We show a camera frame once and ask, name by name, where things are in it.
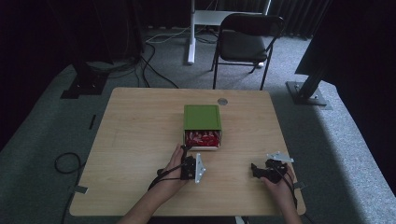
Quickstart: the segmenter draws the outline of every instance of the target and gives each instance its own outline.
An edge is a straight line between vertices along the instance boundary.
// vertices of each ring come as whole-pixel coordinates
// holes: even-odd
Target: stand base
[[[286,86],[288,87],[289,93],[293,102],[297,105],[320,105],[325,109],[331,109],[329,103],[323,99],[322,94],[320,93],[319,89],[316,89],[314,94],[308,99],[300,97],[299,91],[300,88],[304,85],[303,82],[295,82],[295,81],[288,81],[286,82]]]
[[[92,81],[91,86],[81,87],[76,77],[70,86],[69,90],[62,93],[61,99],[78,99],[80,95],[100,95],[106,85],[109,73],[97,74],[96,78]]]

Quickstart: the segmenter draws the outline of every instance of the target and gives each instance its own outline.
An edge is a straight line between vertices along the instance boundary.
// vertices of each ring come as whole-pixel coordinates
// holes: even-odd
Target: wooden table
[[[280,215],[250,164],[263,168],[267,153],[288,154],[270,95],[265,91],[116,88],[70,206],[74,216],[122,216],[147,191],[156,171],[182,143],[183,108],[216,105],[223,137],[217,151],[200,151],[201,183],[190,181],[154,216]],[[305,212],[296,190],[298,213]]]

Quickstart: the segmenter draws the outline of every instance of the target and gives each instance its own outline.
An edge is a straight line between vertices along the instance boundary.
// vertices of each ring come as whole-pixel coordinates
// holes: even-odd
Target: white plastic part
[[[280,151],[273,153],[273,154],[267,154],[268,159],[272,159],[274,161],[288,161],[288,162],[294,162],[294,159],[288,157],[287,155],[281,153]]]
[[[204,164],[202,163],[201,153],[197,153],[195,160],[196,160],[195,184],[198,184],[199,182],[201,182],[201,178],[204,175],[206,168],[204,167]]]

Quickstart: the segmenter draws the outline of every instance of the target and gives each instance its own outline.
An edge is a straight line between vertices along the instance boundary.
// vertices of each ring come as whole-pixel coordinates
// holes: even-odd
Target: chair seat
[[[225,61],[261,63],[267,59],[261,36],[224,31],[220,43],[220,57]]]

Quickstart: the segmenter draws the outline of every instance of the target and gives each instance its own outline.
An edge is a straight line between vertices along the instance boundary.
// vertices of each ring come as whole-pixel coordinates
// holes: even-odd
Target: black curtain
[[[394,1],[332,0],[296,70],[297,74],[324,76],[323,80],[335,85],[393,193],[395,11]]]

